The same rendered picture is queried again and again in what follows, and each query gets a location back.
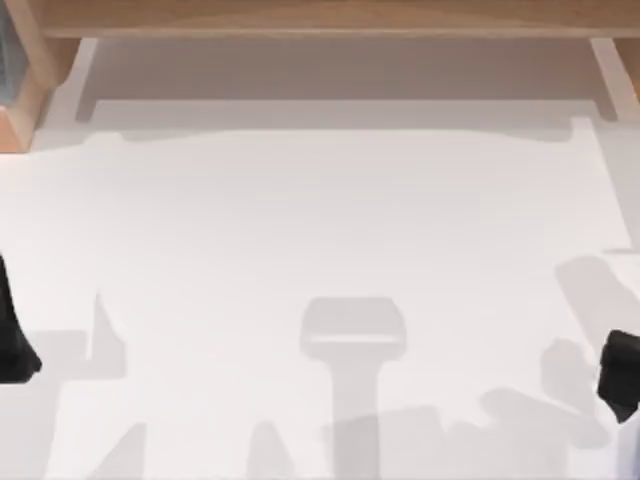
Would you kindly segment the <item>wooden cupboard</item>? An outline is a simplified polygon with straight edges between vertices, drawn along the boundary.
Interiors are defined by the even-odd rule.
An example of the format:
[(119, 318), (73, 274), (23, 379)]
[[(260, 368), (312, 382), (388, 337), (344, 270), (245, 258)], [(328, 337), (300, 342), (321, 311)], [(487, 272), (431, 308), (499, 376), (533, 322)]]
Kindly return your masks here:
[(45, 0), (54, 40), (94, 40), (99, 100), (593, 98), (609, 40), (640, 97), (640, 0)]

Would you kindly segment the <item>pale wooden drawer, grey inside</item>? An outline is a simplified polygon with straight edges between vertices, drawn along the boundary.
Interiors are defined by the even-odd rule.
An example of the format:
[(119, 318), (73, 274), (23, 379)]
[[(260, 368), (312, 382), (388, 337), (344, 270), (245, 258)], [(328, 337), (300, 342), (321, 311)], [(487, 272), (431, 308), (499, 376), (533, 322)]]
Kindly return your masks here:
[(0, 0), (0, 154), (30, 149), (48, 99), (63, 84), (80, 41), (46, 32), (48, 0)]

